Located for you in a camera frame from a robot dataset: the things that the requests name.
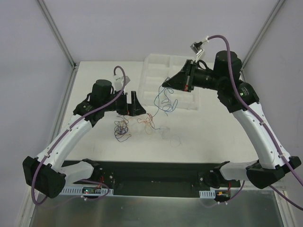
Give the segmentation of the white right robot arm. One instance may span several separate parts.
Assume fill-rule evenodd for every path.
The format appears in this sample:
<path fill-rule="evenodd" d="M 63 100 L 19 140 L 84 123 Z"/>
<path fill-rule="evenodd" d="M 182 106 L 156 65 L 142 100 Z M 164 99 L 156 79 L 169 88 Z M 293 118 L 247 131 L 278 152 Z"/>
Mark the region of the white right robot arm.
<path fill-rule="evenodd" d="M 218 188 L 230 180 L 242 180 L 264 189 L 282 179 L 290 172 L 289 168 L 300 166 L 301 160 L 291 156 L 278 140 L 272 141 L 264 127 L 267 120 L 258 95 L 249 83 L 240 79 L 241 60 L 235 52 L 231 52 L 231 66 L 236 89 L 232 88 L 227 51 L 216 54 L 213 69 L 200 68 L 197 62 L 186 60 L 183 68 L 163 82 L 162 87 L 184 92 L 191 92 L 196 87 L 216 91 L 219 101 L 245 130 L 258 159 L 250 163 L 221 163 L 211 175 L 213 186 Z"/>

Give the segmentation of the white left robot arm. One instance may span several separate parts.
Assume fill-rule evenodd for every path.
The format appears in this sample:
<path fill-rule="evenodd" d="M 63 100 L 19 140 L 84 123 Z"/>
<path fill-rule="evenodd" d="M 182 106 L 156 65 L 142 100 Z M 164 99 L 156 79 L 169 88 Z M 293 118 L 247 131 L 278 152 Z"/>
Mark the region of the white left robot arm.
<path fill-rule="evenodd" d="M 106 112 L 123 116 L 139 116 L 146 110 L 139 103 L 136 92 L 131 91 L 131 103 L 127 102 L 125 86 L 130 79 L 115 83 L 99 79 L 92 91 L 73 111 L 67 126 L 36 157 L 26 157 L 22 163 L 26 183 L 31 190 L 39 191 L 48 198 L 55 198 L 66 184 L 86 180 L 95 184 L 101 178 L 100 165 L 88 158 L 63 167 L 69 153 L 80 139 L 89 132 Z"/>

